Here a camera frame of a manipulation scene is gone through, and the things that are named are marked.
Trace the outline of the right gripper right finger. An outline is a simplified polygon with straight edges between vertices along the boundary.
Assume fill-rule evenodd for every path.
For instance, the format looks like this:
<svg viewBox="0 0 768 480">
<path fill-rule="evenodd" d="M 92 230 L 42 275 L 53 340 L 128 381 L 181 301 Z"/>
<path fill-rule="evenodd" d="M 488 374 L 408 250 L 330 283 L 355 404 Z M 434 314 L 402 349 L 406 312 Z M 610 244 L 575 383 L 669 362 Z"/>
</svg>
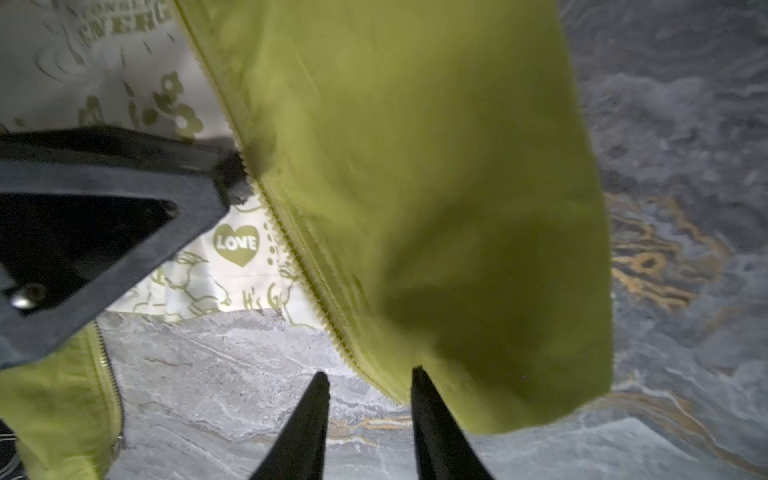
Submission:
<svg viewBox="0 0 768 480">
<path fill-rule="evenodd" d="M 419 479 L 493 479 L 422 367 L 412 371 L 411 413 Z"/>
</svg>

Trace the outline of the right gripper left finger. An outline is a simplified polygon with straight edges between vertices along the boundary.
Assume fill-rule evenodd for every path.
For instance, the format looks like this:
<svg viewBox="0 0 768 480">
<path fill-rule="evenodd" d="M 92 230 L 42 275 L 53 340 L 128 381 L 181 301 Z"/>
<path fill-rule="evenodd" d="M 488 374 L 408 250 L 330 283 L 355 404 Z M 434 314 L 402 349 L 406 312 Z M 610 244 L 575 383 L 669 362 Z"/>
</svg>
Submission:
<svg viewBox="0 0 768 480">
<path fill-rule="evenodd" d="M 328 377 L 316 373 L 250 480 L 323 478 L 330 402 Z"/>
</svg>

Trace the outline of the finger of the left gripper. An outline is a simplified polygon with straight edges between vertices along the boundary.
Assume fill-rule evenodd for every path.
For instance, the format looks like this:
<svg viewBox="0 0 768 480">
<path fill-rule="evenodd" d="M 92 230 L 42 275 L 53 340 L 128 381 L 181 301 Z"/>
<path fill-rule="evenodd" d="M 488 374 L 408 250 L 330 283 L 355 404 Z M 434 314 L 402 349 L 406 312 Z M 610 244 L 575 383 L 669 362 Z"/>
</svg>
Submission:
<svg viewBox="0 0 768 480">
<path fill-rule="evenodd" d="M 251 190 L 239 154 L 114 126 L 1 138 L 1 365 L 39 361 Z"/>
</svg>

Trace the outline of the green zip-up jacket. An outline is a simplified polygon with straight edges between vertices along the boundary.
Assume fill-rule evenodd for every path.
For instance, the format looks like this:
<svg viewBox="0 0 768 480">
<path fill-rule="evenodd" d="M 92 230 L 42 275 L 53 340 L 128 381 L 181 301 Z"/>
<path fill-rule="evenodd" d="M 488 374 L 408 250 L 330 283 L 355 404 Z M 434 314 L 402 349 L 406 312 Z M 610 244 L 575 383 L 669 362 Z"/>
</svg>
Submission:
<svg viewBox="0 0 768 480">
<path fill-rule="evenodd" d="M 303 299 L 383 394 L 411 406 L 422 367 L 465 437 L 609 391 L 609 229 L 554 2 L 3 2 L 1 138 L 92 126 L 234 150 L 251 190 L 104 310 Z M 1 365 L 3 478 L 110 470 L 97 316 Z"/>
</svg>

